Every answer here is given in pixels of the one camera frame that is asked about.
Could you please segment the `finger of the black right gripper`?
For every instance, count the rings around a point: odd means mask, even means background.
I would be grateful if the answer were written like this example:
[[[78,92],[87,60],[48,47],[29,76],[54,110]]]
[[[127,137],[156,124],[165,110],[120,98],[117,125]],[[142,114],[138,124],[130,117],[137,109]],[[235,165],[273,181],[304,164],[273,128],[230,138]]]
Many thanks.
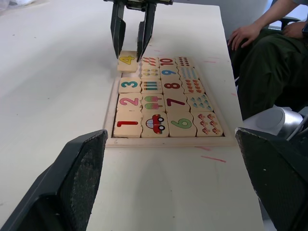
[[[145,2],[143,9],[145,10],[145,17],[144,20],[139,24],[137,40],[137,62],[141,60],[152,37],[156,3]]]
[[[126,23],[123,20],[125,3],[114,2],[111,17],[111,34],[116,57],[118,58],[123,47]]]

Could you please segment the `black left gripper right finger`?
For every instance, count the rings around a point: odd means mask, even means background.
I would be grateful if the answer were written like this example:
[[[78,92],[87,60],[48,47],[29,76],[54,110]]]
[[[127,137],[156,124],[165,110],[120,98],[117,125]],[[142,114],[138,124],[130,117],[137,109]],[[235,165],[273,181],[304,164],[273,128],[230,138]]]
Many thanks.
[[[235,137],[253,188],[278,231],[308,229],[308,140],[247,128]]]

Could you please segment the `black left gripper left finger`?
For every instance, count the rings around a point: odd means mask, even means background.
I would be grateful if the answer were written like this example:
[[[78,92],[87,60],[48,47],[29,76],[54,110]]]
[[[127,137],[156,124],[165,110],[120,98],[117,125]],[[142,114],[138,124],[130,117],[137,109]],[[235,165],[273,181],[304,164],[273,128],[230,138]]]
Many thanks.
[[[108,133],[69,141],[33,182],[3,231],[84,231],[100,184]]]

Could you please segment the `person's right hand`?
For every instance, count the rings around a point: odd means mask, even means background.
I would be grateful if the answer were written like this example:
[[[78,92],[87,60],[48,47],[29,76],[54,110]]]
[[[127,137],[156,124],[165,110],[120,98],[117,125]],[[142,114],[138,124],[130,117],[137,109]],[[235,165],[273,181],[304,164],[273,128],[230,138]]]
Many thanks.
[[[261,29],[262,27],[257,24],[239,27],[232,32],[228,45],[232,51],[236,51],[239,47],[246,47],[258,37]]]

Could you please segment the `person's left hand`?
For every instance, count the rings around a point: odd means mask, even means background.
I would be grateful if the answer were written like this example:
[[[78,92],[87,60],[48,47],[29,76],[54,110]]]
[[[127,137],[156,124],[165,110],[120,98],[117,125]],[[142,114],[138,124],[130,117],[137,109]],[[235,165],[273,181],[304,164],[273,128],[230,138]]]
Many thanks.
[[[295,22],[289,24],[282,30],[282,33],[283,35],[290,38],[302,39],[304,38],[302,30],[306,26],[306,24],[306,22]]]

